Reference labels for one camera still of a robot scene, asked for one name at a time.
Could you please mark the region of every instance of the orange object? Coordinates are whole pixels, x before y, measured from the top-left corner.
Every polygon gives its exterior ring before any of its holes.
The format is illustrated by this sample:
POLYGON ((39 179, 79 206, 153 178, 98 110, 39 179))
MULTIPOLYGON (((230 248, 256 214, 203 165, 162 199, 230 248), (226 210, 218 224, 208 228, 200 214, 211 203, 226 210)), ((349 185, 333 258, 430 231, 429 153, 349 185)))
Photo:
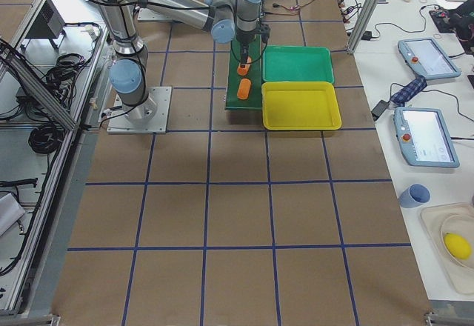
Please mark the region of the orange object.
POLYGON ((251 86, 252 82, 249 79, 241 79, 240 84, 238 85, 237 97, 241 100, 247 100, 249 98, 251 86))
POLYGON ((240 64, 237 66, 237 74, 240 76, 246 76, 249 73, 250 63, 252 63, 252 59, 250 57, 247 58, 247 64, 244 67, 241 67, 240 64))

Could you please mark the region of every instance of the green tray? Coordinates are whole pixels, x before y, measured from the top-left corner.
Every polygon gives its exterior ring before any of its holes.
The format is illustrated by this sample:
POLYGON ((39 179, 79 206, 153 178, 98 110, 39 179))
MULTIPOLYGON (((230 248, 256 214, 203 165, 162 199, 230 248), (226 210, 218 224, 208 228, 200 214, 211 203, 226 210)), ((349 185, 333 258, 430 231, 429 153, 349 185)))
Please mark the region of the green tray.
POLYGON ((334 83, 326 47, 268 46, 263 57, 264 82, 334 83))
MULTIPOLYGON (((232 48, 236 56, 240 51, 239 43, 234 39, 232 48)), ((261 39, 256 36, 255 41, 250 43, 249 54, 252 61, 260 56, 261 39)), ((229 59, 229 78, 227 80, 227 94, 225 99, 226 110, 261 110, 261 61, 250 65, 249 73, 246 76, 237 74, 238 60, 230 52, 229 59), (241 100, 237 97, 238 85, 242 78, 248 78, 252 82, 249 98, 241 100)))

